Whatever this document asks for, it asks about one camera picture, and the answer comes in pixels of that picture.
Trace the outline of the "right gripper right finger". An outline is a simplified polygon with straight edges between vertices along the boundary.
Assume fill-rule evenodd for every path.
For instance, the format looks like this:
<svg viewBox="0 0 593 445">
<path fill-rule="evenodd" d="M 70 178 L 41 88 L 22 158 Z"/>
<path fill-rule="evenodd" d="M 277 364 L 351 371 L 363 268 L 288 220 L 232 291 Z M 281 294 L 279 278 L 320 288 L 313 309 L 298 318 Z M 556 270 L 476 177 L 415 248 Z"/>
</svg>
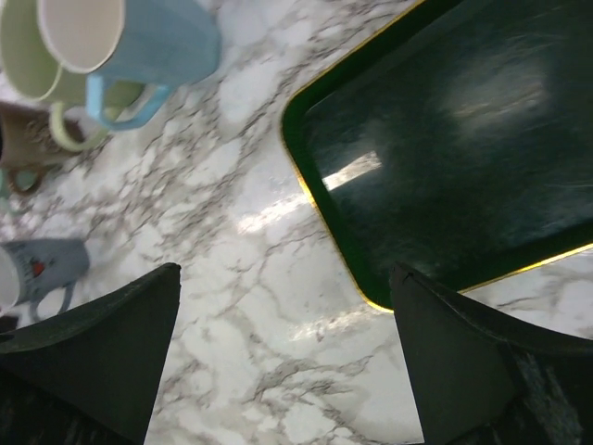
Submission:
<svg viewBox="0 0 593 445">
<path fill-rule="evenodd" d="M 398 263 L 391 298 L 426 444 L 589 444 L 592 342 Z"/>
</svg>

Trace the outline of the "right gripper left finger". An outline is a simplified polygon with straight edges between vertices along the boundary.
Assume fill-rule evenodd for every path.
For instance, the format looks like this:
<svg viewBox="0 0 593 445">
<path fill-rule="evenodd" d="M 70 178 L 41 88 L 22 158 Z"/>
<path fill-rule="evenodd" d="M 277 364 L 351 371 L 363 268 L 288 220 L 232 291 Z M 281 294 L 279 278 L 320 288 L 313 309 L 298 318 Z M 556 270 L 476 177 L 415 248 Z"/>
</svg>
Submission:
<svg viewBox="0 0 593 445">
<path fill-rule="evenodd" d="M 2 334 L 2 443 L 144 443 L 180 296 L 181 267 L 166 263 Z"/>
</svg>

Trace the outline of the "grey blue mug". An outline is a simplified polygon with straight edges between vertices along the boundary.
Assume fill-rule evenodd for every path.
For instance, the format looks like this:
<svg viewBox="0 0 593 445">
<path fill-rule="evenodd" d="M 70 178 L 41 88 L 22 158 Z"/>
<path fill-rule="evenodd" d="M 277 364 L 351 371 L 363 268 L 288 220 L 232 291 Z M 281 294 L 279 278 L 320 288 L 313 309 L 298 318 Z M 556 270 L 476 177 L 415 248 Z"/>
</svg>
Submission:
<svg viewBox="0 0 593 445">
<path fill-rule="evenodd" d="M 69 309 L 74 288 L 90 269 L 90 257 L 79 238 L 16 240 L 1 244 L 1 313 L 27 304 L 31 319 L 42 321 L 41 302 L 64 290 L 59 314 Z"/>
</svg>

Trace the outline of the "brown patterned mug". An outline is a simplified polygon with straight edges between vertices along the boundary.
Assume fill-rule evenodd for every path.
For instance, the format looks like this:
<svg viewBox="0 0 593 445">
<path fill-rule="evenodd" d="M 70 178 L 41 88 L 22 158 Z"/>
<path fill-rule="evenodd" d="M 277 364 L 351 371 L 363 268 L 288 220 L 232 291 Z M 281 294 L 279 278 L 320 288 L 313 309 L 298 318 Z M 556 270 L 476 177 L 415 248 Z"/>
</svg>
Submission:
<svg viewBox="0 0 593 445">
<path fill-rule="evenodd" d="M 34 194 L 52 167 L 75 156 L 52 137 L 47 110 L 1 103 L 1 173 L 12 192 Z"/>
</svg>

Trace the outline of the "sage green mug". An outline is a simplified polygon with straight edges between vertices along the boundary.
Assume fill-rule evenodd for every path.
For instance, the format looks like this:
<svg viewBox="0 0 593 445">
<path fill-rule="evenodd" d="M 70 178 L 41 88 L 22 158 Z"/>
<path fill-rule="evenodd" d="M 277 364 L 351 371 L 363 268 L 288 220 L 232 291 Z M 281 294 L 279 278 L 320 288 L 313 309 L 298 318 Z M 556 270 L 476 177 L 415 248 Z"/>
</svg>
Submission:
<svg viewBox="0 0 593 445">
<path fill-rule="evenodd" d="M 87 138 L 75 136 L 65 113 L 86 102 L 86 76 L 73 73 L 47 50 L 37 24 L 34 1 L 5 1 L 1 6 L 1 66 L 11 87 L 30 100 L 51 105 L 49 129 L 54 141 L 71 152 L 99 146 L 109 130 L 99 126 Z"/>
</svg>

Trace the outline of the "light blue mug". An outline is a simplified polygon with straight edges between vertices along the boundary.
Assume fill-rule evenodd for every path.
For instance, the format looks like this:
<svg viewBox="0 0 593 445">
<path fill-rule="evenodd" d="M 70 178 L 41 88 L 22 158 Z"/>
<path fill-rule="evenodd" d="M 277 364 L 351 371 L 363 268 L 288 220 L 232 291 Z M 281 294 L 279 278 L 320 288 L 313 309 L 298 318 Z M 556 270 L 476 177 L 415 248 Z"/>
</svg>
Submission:
<svg viewBox="0 0 593 445">
<path fill-rule="evenodd" d="M 221 32 L 197 1 L 49 0 L 37 2 L 37 22 L 50 54 L 86 77 L 87 114 L 111 131 L 147 124 L 181 85 L 216 71 Z M 107 89 L 117 81 L 154 92 L 126 121 L 110 118 Z"/>
</svg>

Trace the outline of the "teal green mug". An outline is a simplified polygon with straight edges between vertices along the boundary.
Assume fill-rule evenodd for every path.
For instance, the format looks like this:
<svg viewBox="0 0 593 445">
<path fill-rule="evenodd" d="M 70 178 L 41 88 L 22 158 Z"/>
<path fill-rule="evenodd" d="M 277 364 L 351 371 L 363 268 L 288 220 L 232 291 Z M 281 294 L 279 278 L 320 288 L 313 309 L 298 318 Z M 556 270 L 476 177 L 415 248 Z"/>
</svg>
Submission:
<svg viewBox="0 0 593 445">
<path fill-rule="evenodd" d="M 1 211 L 7 214 L 21 214 L 21 210 L 11 204 L 11 196 L 28 197 L 38 190 L 41 181 L 41 176 L 36 172 L 2 169 Z"/>
</svg>

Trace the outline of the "dark green tray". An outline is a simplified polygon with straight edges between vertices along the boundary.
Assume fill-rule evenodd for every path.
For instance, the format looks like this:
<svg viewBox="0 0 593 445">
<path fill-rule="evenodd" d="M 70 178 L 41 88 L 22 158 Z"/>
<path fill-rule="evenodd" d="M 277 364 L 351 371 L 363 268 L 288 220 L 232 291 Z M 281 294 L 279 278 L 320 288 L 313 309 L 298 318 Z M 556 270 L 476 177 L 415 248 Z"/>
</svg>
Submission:
<svg viewBox="0 0 593 445">
<path fill-rule="evenodd" d="M 361 297 L 457 291 L 592 244 L 592 5 L 418 1 L 300 89 L 284 146 Z"/>
</svg>

